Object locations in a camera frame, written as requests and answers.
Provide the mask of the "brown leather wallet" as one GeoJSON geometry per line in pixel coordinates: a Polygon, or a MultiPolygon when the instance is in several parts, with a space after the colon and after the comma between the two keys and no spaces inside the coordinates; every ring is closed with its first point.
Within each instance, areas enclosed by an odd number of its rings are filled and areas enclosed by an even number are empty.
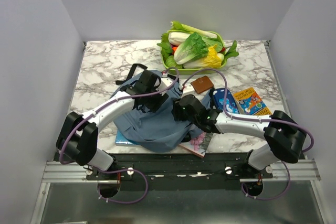
{"type": "Polygon", "coordinates": [[[214,87],[214,84],[208,76],[197,78],[191,82],[191,85],[197,94],[201,94],[214,87]]]}

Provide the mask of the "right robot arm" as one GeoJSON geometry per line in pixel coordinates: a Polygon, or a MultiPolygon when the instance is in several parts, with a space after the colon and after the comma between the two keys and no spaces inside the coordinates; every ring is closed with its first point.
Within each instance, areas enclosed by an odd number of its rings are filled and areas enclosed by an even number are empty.
{"type": "Polygon", "coordinates": [[[206,133],[238,133],[264,139],[266,144],[247,154],[241,165],[249,178],[277,161],[298,162],[307,133],[285,112],[272,115],[235,115],[226,110],[206,108],[194,95],[186,95],[173,102],[176,121],[189,121],[206,133]]]}

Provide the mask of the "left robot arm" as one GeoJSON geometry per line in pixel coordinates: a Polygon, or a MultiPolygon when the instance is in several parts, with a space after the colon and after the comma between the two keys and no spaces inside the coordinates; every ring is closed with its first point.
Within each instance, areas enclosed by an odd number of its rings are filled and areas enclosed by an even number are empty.
{"type": "Polygon", "coordinates": [[[173,86],[174,81],[166,73],[157,75],[144,70],[137,80],[121,86],[112,98],[98,107],[83,114],[69,113],[56,143],[59,161],[93,166],[104,179],[112,179],[117,170],[114,158],[97,147],[100,131],[139,106],[155,112],[168,98],[166,92],[173,86]]]}

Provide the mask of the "blue student backpack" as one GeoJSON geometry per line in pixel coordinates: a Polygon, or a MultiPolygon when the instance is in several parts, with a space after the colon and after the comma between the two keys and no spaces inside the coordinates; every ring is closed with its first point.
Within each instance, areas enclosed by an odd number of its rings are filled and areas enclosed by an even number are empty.
{"type": "Polygon", "coordinates": [[[166,94],[167,100],[156,112],[140,106],[114,120],[118,133],[128,141],[152,152],[164,153],[190,140],[203,138],[205,132],[189,121],[175,121],[172,110],[173,101],[182,96],[177,82],[166,94]]]}

